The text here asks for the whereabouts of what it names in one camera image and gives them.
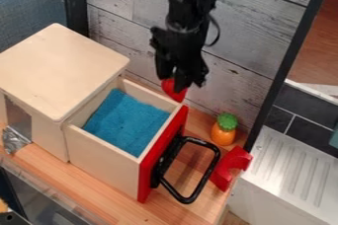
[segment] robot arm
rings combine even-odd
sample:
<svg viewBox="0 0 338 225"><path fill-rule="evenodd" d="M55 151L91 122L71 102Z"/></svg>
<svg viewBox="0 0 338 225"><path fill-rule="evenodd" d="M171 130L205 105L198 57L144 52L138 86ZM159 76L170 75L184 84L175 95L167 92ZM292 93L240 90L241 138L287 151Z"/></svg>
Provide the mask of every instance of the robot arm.
<svg viewBox="0 0 338 225"><path fill-rule="evenodd" d="M202 58L210 23L219 26L210 15L216 0L169 0L166 29L151 28L150 45L155 49L157 76L165 81L174 78L174 92L189 88L193 83L202 87L209 69Z"/></svg>

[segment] cable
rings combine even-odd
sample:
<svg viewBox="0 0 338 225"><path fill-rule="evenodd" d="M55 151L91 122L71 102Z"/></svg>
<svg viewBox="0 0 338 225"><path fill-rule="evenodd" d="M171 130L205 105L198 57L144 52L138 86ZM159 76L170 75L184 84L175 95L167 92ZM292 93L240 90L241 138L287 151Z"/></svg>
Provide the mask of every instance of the cable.
<svg viewBox="0 0 338 225"><path fill-rule="evenodd" d="M219 26L219 23L217 22L217 20L212 15L209 15L209 19L211 19L211 23L217 29L217 36L215 37L215 39L211 43L205 43L206 47L211 47L211 46L215 45L218 42L219 38L220 38L220 26Z"/></svg>

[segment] red drawer front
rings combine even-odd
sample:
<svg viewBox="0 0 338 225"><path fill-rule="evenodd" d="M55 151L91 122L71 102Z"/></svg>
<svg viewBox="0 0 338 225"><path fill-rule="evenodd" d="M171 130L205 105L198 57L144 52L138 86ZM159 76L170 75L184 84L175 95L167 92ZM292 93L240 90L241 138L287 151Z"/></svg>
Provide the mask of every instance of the red drawer front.
<svg viewBox="0 0 338 225"><path fill-rule="evenodd" d="M155 166L159 157L162 155L168 144L175 137L178 131L184 126L187 121L188 107L182 106L175 117L171 120L168 127L163 131L157 142L152 146L148 154L144 157L139 168L139 182L137 200L145 203L150 194L150 178L152 168Z"/></svg>

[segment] wooden lid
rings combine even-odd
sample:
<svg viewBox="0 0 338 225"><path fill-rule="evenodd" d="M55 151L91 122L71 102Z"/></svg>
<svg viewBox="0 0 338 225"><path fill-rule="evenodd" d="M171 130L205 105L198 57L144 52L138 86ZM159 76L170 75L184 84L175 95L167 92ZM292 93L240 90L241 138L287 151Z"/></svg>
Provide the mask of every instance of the wooden lid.
<svg viewBox="0 0 338 225"><path fill-rule="evenodd" d="M63 121L127 67L129 59L53 24L0 54L0 90Z"/></svg>

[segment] green cap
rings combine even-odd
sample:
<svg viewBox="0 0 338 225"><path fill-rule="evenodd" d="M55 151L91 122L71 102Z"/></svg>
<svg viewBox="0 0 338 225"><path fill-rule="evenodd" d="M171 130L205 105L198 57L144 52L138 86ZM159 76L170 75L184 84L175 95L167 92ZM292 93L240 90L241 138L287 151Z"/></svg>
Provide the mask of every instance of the green cap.
<svg viewBox="0 0 338 225"><path fill-rule="evenodd" d="M224 112L217 117L219 128L224 131L231 131L238 125L237 117L234 114Z"/></svg>

